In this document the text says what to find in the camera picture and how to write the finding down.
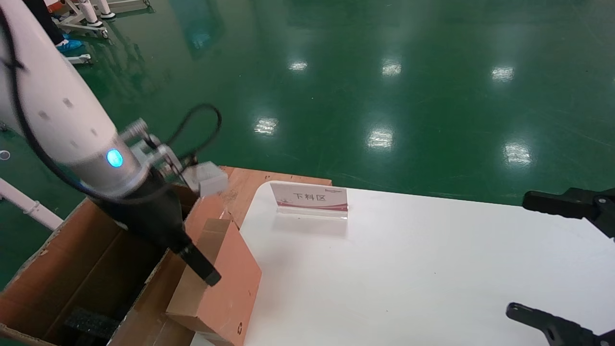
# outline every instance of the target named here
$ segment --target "white tabletop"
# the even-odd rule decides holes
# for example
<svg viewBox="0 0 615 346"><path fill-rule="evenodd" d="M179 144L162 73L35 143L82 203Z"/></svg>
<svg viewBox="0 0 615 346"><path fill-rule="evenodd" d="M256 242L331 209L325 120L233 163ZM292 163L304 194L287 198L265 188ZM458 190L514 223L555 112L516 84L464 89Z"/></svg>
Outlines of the white tabletop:
<svg viewBox="0 0 615 346"><path fill-rule="evenodd" d="M276 213L269 183L241 234L263 277L245 346L546 346L518 302L615 328L615 244L586 220L348 189L348 220Z"/></svg>

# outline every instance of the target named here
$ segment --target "white metal frame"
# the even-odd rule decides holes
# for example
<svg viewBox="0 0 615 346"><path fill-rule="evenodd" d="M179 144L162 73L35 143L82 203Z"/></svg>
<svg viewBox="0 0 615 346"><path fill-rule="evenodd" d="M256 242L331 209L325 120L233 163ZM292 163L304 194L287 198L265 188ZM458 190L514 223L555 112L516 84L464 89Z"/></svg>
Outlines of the white metal frame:
<svg viewBox="0 0 615 346"><path fill-rule="evenodd" d="M130 12L135 10L142 10L150 7L149 0L121 0L107 2L109 8L116 14L123 12ZM100 7L96 4L92 4L97 15L101 15Z"/></svg>
<svg viewBox="0 0 615 346"><path fill-rule="evenodd" d="M64 222L61 217L55 215L39 201L32 200L4 179L0 179L0 200L3 198L52 231L55 231Z"/></svg>
<svg viewBox="0 0 615 346"><path fill-rule="evenodd" d="M81 21L85 19L85 15L83 14L83 12L79 8L77 8L77 6L73 4L72 1L66 1L66 5L71 8L71 10L74 12L74 15L70 15L68 16L68 18L60 21L58 23L59 28L69 32L74 30L91 32L95 33L97 36L101 36L102 38L109 38L109 33L104 25L98 27L82 25Z"/></svg>
<svg viewBox="0 0 615 346"><path fill-rule="evenodd" d="M81 54L78 57L66 57L66 59L73 65L92 64L92 56L90 54Z"/></svg>

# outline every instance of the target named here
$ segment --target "small cardboard box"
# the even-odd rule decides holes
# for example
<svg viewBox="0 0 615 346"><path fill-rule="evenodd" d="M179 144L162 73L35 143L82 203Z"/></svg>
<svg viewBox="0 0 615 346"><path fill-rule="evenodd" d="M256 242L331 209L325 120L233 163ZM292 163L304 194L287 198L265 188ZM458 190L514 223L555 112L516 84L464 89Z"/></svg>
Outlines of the small cardboard box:
<svg viewBox="0 0 615 346"><path fill-rule="evenodd" d="M186 267L167 314L216 346L242 346L261 269L230 220L208 219L197 247L214 263L222 279L209 287Z"/></svg>
<svg viewBox="0 0 615 346"><path fill-rule="evenodd" d="M230 222L218 196L197 199L179 186L175 193L193 241L206 220ZM109 331L110 346L189 343L190 331L165 314L185 267L178 256L122 230L85 199L0 293L0 339L74 345L84 333L66 321L81 309L119 323Z"/></svg>

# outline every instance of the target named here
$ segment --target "black cable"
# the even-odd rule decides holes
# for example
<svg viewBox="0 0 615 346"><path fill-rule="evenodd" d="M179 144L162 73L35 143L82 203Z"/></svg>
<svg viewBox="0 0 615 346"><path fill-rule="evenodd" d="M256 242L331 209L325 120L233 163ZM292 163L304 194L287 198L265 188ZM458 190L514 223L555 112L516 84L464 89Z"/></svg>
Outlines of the black cable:
<svg viewBox="0 0 615 346"><path fill-rule="evenodd" d="M92 198L95 199L99 199L101 201L106 201L109 203L116 203L116 204L141 204L141 203L146 203L149 201L152 201L155 198L158 198L160 196L162 196L164 193L166 193L169 189L172 188L172 184L171 183L167 183L166 185L164 185L163 187L161 187L160 189L158 189L155 192L152 192L150 195L144 196L144 197L139 197L139 198L131 198L131 199L119 199L119 198L110 198L108 196L102 195L92 189L89 189L83 185L81 185L80 183L77 183L75 181L73 181L70 177L68 177L59 167L58 165L55 163L55 161L53 161L53 159L45 152L45 150L42 148L41 144L38 142L38 140L36 139L36 136L34 135L32 128L30 128L30 124L28 123L28 120L26 118L25 112L23 111L23 105L22 105L22 101L21 101L21 94L19 92L19 81L18 81L18 72L19 70L23 70L23 71L27 71L27 69L19 62L19 59L17 58L17 51L15 49L15 41L13 39L13 34L10 30L10 25L8 20L6 19L6 16L4 14L4 11L2 10L2 8L0 7L0 27L2 28L2 30L4 31L4 37L6 39L6 47L7 50L9 51L9 61L6 62L4 61L3 63L5 64L5 66L8 68L9 70L9 82L10 82L10 89L11 89L11 97L12 97L12 103L13 103L13 108L15 109L15 114L17 115L17 121L23 131L23 135L26 138L26 141L28 142L28 145L32 148L32 150L34 151L34 153L36 154L36 156L43 162L43 164L50 170L52 171L62 182L66 183L67 185L69 185L70 187L74 188L75 190L86 194L87 196L90 196ZM182 123L180 124L180 127L177 129L177 131L175 131L175 133L172 136L172 139L175 139L177 137L177 135L181 132L181 130L183 129L183 126L186 124L186 122L188 121L189 118L191 118L192 114L200 109L200 107L207 107L207 108L213 108L216 112L216 115L218 117L218 125L216 126L216 129L214 130L214 132L212 133L212 135L201 145L199 145L198 147L196 147L194 152L192 152L192 155L194 155L197 151L203 149L207 144L209 144L209 142L211 142L211 140L213 140L213 138L217 135L217 133L220 131L220 126L221 126L221 115L220 115L220 111L218 111L214 106L211 106L209 104L201 104L198 105L196 107L194 107L190 112L188 112L188 114L186 115L185 119L182 121ZM184 168L182 168L182 170L180 171L179 174L183 173L186 168L188 168L187 166L185 166Z"/></svg>
<svg viewBox="0 0 615 346"><path fill-rule="evenodd" d="M171 145L171 143L173 143L177 139L177 137L179 137L179 134L183 131L183 129L186 126L186 124L188 123L188 121L199 110L212 110L212 111L214 111L214 113L216 113L216 117L218 119L218 121L216 123L216 128L209 135L209 137L207 137L207 139L204 140L201 144L199 144L198 146L192 148L191 150L189 150L184 155L181 155L181 156L178 155L177 157L179 158L180 161L184 160L185 158L188 158L190 156L194 156L194 155L196 155L196 153L198 153L199 151L203 150L203 148L205 148L207 145L209 145L209 143L211 143L212 140L214 140L216 138L216 136L220 132L220 129L222 128L222 114L220 113L220 111L214 105L212 105L212 104L201 103L200 105L196 105L196 106L192 107L192 109L190 109L188 111L188 113L184 117L184 120L182 120L180 125L177 127L177 130L175 130L175 132L167 140L167 145Z"/></svg>

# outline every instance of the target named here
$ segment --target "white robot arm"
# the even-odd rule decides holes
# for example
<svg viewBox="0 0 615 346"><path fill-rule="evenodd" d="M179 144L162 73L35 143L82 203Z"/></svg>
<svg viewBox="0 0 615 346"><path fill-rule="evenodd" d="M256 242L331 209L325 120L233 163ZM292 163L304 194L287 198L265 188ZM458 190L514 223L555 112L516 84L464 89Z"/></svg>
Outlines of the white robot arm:
<svg viewBox="0 0 615 346"><path fill-rule="evenodd" d="M216 284L221 276L185 233L179 199L165 176L175 175L196 193L203 193L206 178L225 188L226 174L211 163L196 166L195 152L178 159L148 134L142 120L118 134L87 84L21 0L0 0L0 26L4 63L0 66L0 121L20 132L52 172L88 195L115 221L170 248L207 284ZM201 108L213 110L218 117L216 131L204 144L213 139L221 115L211 105L193 108L172 138ZM73 182L58 163L81 182Z"/></svg>

